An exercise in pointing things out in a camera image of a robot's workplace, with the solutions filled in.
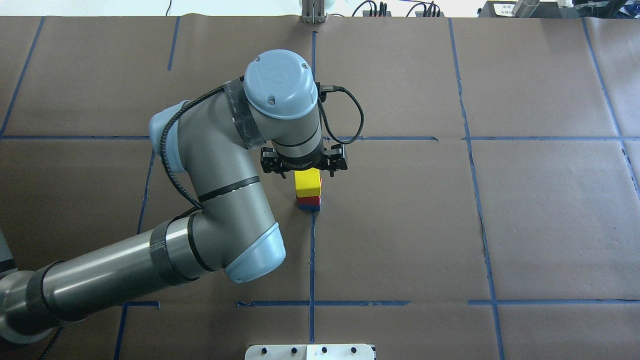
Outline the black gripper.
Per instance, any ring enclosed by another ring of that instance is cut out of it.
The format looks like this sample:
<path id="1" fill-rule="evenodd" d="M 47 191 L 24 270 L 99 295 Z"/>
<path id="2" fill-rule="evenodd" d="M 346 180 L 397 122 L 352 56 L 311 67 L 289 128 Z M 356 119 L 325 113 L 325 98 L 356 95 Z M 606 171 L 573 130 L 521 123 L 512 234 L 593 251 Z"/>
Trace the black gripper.
<path id="1" fill-rule="evenodd" d="M 327 171 L 329 177 L 333 178 L 338 171 L 348 170 L 347 159 L 346 146 L 341 143 L 324 150 L 323 147 L 318 147 L 298 157 L 284 155 L 271 147 L 260 149 L 260 166 L 263 173 L 278 174 L 282 179 L 287 178 L 288 170 L 306 171 L 317 165 L 320 171 Z"/>

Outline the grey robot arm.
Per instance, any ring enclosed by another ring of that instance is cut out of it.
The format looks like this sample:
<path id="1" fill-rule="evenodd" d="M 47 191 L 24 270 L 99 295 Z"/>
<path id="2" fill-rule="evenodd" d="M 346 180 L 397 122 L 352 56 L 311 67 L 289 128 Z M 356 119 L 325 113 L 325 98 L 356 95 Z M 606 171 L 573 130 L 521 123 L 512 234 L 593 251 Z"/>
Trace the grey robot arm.
<path id="1" fill-rule="evenodd" d="M 313 64 L 277 48 L 153 112 L 146 135 L 1 141 L 1 349 L 221 271 L 256 280 L 285 242 L 260 177 L 324 160 Z"/>

